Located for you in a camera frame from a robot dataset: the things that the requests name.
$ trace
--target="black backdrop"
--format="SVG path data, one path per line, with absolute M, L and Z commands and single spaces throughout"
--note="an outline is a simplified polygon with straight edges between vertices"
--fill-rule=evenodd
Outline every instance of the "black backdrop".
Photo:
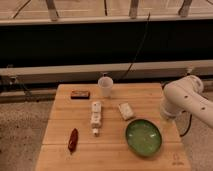
M 131 62 L 146 22 L 0 27 L 0 67 Z M 151 21 L 137 62 L 213 59 L 213 20 Z

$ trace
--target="wooden block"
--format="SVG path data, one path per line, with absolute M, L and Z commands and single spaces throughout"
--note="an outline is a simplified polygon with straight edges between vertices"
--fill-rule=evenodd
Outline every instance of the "wooden block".
M 71 130 L 77 128 L 80 143 L 125 143 L 127 124 L 122 118 L 103 119 L 100 137 L 92 134 L 90 114 L 84 120 L 49 120 L 43 144 L 67 144 Z M 163 124 L 156 118 L 144 118 L 153 122 L 160 130 L 164 142 L 180 142 L 180 137 L 174 122 Z
M 89 100 L 70 99 L 73 90 L 90 91 Z M 36 171 L 189 171 L 190 165 L 174 122 L 159 115 L 162 98 L 160 84 L 115 84 L 111 98 L 103 98 L 96 84 L 60 85 L 46 128 Z M 94 137 L 90 125 L 91 104 L 100 100 L 103 106 L 100 136 Z M 162 146 L 151 158 L 141 158 L 128 147 L 124 121 L 118 104 L 128 102 L 136 119 L 153 122 L 162 134 Z M 68 141 L 77 128 L 79 140 L 70 155 Z
M 72 155 L 65 145 L 44 145 L 36 171 L 47 170 L 190 171 L 190 165 L 180 143 L 164 143 L 151 158 L 135 155 L 126 144 L 78 144 Z

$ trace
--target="speckled floor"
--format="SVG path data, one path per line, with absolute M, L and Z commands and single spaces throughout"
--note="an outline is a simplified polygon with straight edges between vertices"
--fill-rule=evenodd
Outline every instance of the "speckled floor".
M 52 101 L 0 104 L 0 170 L 33 171 Z
M 213 100 L 213 94 L 206 97 Z M 33 171 L 53 101 L 0 104 L 0 170 Z M 180 133 L 189 115 L 177 118 Z M 213 131 L 193 117 L 189 133 L 182 138 L 192 171 L 212 171 Z

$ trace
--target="paper cup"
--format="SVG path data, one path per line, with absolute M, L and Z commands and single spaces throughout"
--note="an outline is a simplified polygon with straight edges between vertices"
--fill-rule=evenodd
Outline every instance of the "paper cup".
M 98 86 L 102 92 L 103 97 L 110 97 L 113 80 L 110 77 L 101 77 L 98 80 Z

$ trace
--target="green bowl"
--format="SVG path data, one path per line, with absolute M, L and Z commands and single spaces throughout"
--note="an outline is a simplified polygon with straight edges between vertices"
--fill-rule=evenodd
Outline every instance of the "green bowl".
M 129 147 L 139 156 L 153 156 L 162 144 L 158 128 L 150 121 L 137 119 L 126 128 L 126 140 Z

